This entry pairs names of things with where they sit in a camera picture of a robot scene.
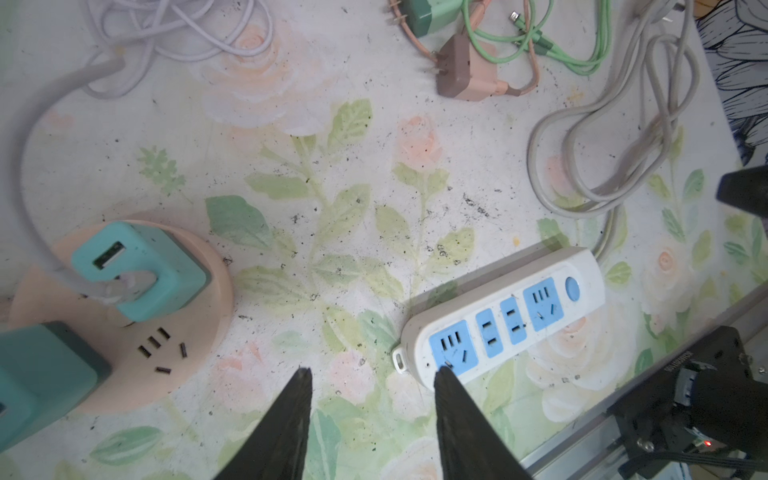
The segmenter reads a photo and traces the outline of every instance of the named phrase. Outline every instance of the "black cable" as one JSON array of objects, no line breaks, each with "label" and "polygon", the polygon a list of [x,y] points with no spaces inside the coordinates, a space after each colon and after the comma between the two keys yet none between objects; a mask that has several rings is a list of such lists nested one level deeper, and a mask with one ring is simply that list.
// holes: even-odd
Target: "black cable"
[{"label": "black cable", "polygon": [[[746,460],[750,460],[752,457],[747,454],[744,457]],[[744,468],[738,468],[733,475],[731,475],[731,478],[740,478],[740,480],[751,480],[751,478],[755,475],[754,470],[748,470]]]},{"label": "black cable", "polygon": [[689,465],[709,465],[720,468],[740,468],[755,472],[768,472],[768,464],[757,460],[722,458],[702,453],[654,452],[630,459],[619,467],[619,473],[622,478],[630,478],[641,468],[657,460],[687,463]]}]

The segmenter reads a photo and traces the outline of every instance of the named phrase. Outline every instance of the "screw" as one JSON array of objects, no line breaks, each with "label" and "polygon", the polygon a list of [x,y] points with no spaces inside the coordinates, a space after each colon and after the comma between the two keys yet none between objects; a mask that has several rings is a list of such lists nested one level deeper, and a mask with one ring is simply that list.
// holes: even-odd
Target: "screw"
[{"label": "screw", "polygon": [[654,443],[651,440],[637,439],[637,446],[648,453],[653,453],[655,450]]}]

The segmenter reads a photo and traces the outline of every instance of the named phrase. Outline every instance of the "rose pattern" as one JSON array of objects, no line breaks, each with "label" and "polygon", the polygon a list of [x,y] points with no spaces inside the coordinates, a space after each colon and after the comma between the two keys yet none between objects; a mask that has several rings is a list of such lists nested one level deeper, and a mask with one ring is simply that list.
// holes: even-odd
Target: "rose pattern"
[{"label": "rose pattern", "polygon": [[381,480],[439,480],[442,478],[437,440],[425,437],[413,442],[382,469]]},{"label": "rose pattern", "polygon": [[672,239],[652,249],[643,272],[643,311],[651,315],[655,334],[675,327],[677,312],[690,305],[694,294],[693,269],[685,246]]},{"label": "rose pattern", "polygon": [[428,117],[416,116],[398,125],[398,159],[414,170],[431,170],[440,161],[442,147]]},{"label": "rose pattern", "polygon": [[386,389],[392,400],[392,409],[409,422],[428,415],[432,410],[434,395],[412,375],[390,373],[386,378]]},{"label": "rose pattern", "polygon": [[[254,48],[264,35],[263,27],[250,24],[235,45]],[[223,53],[190,68],[208,85],[202,97],[206,114],[234,127],[272,124],[290,135],[316,134],[330,122],[331,105],[340,99],[336,71],[303,35],[280,20],[264,53],[249,58]]]},{"label": "rose pattern", "polygon": [[570,422],[615,389],[636,349],[636,323],[621,305],[607,305],[528,350],[528,378],[543,389],[552,422]]},{"label": "rose pattern", "polygon": [[371,365],[357,350],[337,354],[331,360],[328,376],[336,393],[353,405],[365,402],[376,385]]}]

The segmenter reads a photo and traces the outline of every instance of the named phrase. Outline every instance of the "fabric with leaf print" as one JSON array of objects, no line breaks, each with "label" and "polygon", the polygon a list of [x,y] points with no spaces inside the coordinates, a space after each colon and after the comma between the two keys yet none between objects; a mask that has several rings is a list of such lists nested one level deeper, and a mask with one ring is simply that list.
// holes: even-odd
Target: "fabric with leaf print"
[{"label": "fabric with leaf print", "polygon": [[[558,17],[582,32],[591,26],[577,3],[560,2]],[[81,31],[67,27],[81,24],[76,9],[51,3],[55,22],[41,28],[33,7],[14,8],[3,32],[0,100],[11,106],[35,86],[29,72],[61,73],[50,45],[82,43]],[[270,8],[275,38],[263,55],[224,53],[196,64],[157,58],[126,98],[75,92],[33,132],[25,199],[47,238],[124,218],[189,230],[221,254],[235,314],[202,369],[166,399],[116,415],[70,412],[0,455],[0,472],[214,478],[296,368],[308,366],[304,478],[438,480],[433,394],[392,365],[406,321],[506,273],[510,262],[592,248],[604,232],[604,218],[567,220],[540,205],[525,146],[541,115],[572,101],[568,92],[594,100],[610,69],[542,78],[524,108],[508,97],[466,104],[391,74],[392,65],[421,71],[423,59],[390,48],[391,26],[375,9],[340,0]],[[206,27],[224,38],[236,17],[222,8]],[[340,19],[344,28],[317,28]],[[255,8],[233,44],[258,46],[265,26]],[[21,31],[34,35],[20,42]],[[593,46],[574,39],[574,49]],[[81,61],[81,50],[60,50],[61,61]],[[701,81],[700,92],[713,91],[704,85],[712,79]],[[517,458],[768,279],[766,239],[753,217],[714,199],[720,177],[740,164],[719,99],[694,100],[680,117],[672,160],[617,216],[601,265],[607,305],[466,385]],[[729,112],[734,102],[741,100]],[[615,171],[645,120],[622,105],[586,129],[578,162],[589,185]],[[733,125],[747,133],[764,127]],[[553,140],[541,143],[540,178],[558,204],[582,204]],[[0,250],[5,299],[28,263],[1,241]]]}]

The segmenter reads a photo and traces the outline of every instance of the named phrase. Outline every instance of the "round power socket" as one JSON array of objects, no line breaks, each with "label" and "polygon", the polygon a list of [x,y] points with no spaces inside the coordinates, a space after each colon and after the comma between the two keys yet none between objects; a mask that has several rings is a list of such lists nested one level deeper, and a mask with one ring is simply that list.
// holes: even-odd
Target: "round power socket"
[{"label": "round power socket", "polygon": [[[210,283],[187,306],[170,315],[131,323],[113,306],[84,298],[33,266],[11,305],[10,328],[60,320],[112,367],[112,373],[78,407],[94,415],[127,412],[162,399],[183,385],[219,346],[233,314],[232,279],[221,256],[181,228],[173,235],[210,272]],[[53,246],[67,264],[76,249],[107,224],[71,233]]]}]

